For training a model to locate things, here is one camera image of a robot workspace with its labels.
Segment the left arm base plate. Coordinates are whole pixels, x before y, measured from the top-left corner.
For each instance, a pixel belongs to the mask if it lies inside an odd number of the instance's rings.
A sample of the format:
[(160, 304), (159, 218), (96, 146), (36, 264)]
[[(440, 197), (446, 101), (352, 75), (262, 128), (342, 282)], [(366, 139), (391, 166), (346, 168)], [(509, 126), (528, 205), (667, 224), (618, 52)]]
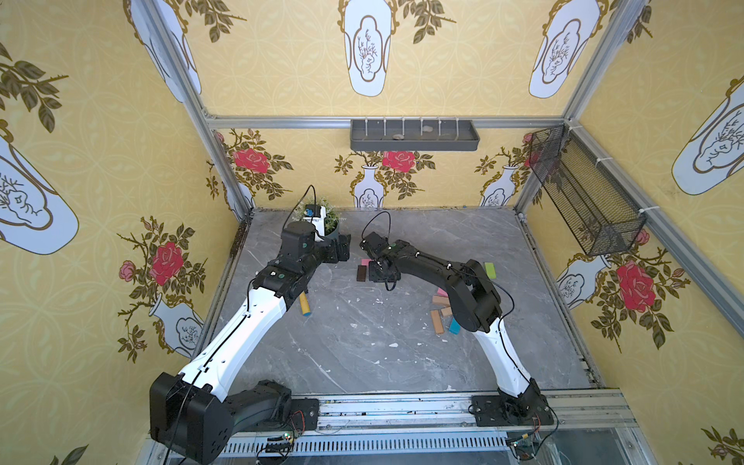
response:
[(320, 401), (317, 398), (293, 398), (288, 421), (297, 432), (315, 431), (320, 416)]

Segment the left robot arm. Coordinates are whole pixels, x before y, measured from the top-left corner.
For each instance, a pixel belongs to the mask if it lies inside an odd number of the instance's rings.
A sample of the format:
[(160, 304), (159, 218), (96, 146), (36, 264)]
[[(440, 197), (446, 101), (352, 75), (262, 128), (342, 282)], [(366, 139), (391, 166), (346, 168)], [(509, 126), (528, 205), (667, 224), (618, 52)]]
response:
[(210, 464), (238, 432), (286, 427), (292, 392), (263, 380), (230, 389), (263, 337), (308, 290), (323, 264), (346, 262), (351, 238), (321, 238), (307, 221), (284, 225), (281, 247), (249, 282), (236, 314), (176, 375), (162, 373), (149, 391), (151, 438), (199, 464)]

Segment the green block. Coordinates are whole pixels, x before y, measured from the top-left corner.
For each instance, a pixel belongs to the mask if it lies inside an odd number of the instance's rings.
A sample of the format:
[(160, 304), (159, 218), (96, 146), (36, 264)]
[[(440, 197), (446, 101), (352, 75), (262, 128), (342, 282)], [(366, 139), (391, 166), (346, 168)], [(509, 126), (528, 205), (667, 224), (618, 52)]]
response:
[(486, 275), (489, 279), (495, 280), (497, 278), (494, 263), (484, 263), (484, 270), (486, 271)]

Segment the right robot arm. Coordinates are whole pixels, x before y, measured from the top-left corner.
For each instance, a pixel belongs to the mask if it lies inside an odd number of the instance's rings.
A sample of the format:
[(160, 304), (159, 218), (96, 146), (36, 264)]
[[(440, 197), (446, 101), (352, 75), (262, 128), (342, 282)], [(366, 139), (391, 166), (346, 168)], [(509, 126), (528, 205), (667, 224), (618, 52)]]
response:
[(497, 412), (505, 424), (556, 424), (546, 397), (515, 353), (504, 324), (502, 298), (479, 262), (447, 261), (405, 240), (390, 242), (375, 232), (364, 236), (360, 247), (370, 259), (371, 280), (393, 289), (409, 274), (447, 293), (453, 319), (475, 335), (494, 372)]

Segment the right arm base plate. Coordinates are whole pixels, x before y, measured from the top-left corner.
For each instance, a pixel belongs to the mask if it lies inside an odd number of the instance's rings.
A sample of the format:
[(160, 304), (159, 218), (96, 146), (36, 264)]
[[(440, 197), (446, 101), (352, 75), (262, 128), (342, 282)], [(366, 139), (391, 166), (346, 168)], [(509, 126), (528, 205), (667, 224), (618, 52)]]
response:
[(556, 423), (546, 398), (534, 391), (525, 391), (517, 397), (501, 391), (495, 395), (474, 395), (469, 412), (480, 427), (520, 426), (536, 429)]

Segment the dark brown block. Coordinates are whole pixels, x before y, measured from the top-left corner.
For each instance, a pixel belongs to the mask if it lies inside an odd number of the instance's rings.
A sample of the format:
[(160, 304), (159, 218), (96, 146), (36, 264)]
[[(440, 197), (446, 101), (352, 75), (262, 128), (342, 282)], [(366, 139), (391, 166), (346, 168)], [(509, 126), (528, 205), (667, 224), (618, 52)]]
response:
[(356, 280), (358, 282), (360, 282), (360, 283), (365, 282), (367, 280), (367, 275), (368, 275), (368, 268), (367, 268), (367, 266), (366, 265), (359, 265), (356, 270), (357, 270), (356, 271), (357, 272), (356, 273), (357, 274), (356, 275), (357, 276), (356, 277), (357, 278)]

